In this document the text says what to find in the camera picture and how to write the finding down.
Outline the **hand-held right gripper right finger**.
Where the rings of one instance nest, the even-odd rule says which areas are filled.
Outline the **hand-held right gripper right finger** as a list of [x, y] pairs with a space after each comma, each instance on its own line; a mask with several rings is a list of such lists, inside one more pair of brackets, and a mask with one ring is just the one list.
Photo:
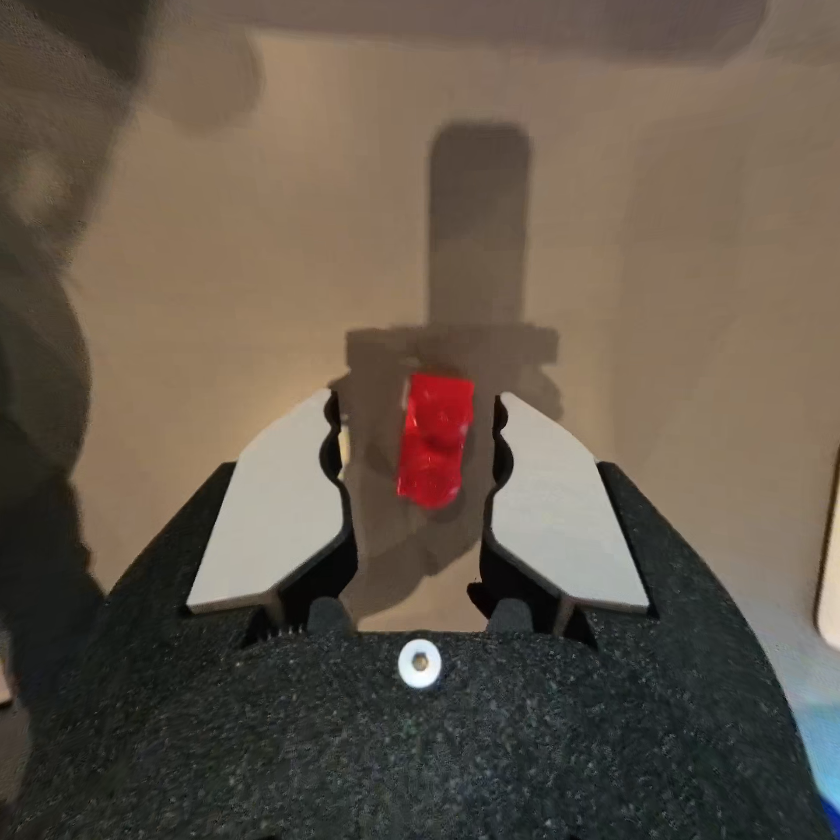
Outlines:
[[492, 428], [493, 484], [480, 544], [480, 603], [519, 600], [534, 628], [564, 633], [580, 610], [644, 615], [652, 606], [593, 453], [511, 392]]

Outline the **red two-stud mega block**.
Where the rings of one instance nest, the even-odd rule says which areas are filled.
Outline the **red two-stud mega block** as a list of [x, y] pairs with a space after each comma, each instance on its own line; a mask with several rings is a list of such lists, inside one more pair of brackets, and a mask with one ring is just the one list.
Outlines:
[[457, 498], [469, 429], [474, 421], [472, 381], [413, 373], [408, 380], [397, 462], [397, 496], [427, 511]]

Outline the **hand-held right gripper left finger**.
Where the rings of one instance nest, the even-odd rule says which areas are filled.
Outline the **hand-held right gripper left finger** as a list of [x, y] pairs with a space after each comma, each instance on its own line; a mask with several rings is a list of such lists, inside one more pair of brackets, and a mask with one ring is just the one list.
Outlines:
[[322, 388], [240, 453], [185, 606], [194, 615], [260, 607], [302, 627], [358, 570], [350, 495], [340, 473], [341, 414]]

